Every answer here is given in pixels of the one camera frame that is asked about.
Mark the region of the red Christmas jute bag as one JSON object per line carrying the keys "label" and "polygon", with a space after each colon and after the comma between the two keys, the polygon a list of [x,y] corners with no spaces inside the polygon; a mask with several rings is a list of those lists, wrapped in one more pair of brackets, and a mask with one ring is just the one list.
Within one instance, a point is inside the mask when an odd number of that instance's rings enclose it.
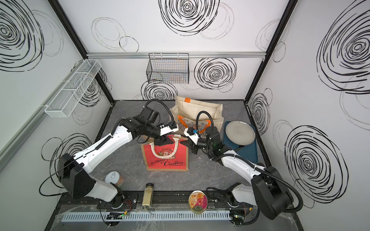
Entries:
{"label": "red Christmas jute bag", "polygon": [[188,171],[188,147],[181,144],[187,138],[175,134],[168,138],[173,142],[156,146],[153,141],[141,145],[146,170],[148,171]]}

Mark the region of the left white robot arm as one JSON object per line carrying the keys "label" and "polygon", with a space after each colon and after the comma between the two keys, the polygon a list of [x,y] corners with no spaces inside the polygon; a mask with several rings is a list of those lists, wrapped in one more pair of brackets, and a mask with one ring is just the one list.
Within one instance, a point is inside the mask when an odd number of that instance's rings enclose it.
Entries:
{"label": "left white robot arm", "polygon": [[149,107],[134,117],[116,122],[112,132],[92,146],[75,154],[64,154],[59,161],[58,179],[74,199],[91,197],[110,204],[114,209],[124,202],[122,190],[113,183],[106,183],[90,176],[90,173],[110,154],[140,135],[153,138],[156,146],[173,144],[168,134],[179,130],[172,119],[168,124],[155,126],[159,113]]}

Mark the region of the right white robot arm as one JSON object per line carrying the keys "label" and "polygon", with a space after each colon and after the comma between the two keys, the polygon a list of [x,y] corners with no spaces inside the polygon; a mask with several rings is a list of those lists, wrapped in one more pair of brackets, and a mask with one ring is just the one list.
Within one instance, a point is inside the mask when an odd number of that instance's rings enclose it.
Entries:
{"label": "right white robot arm", "polygon": [[202,138],[195,129],[186,128],[184,135],[188,138],[188,146],[192,150],[202,149],[211,161],[235,171],[242,176],[249,186],[236,184],[229,192],[237,203],[256,206],[265,217],[273,220],[281,213],[295,213],[292,193],[296,190],[284,181],[274,167],[255,164],[230,147],[223,144],[216,129],[208,127],[206,137]]}

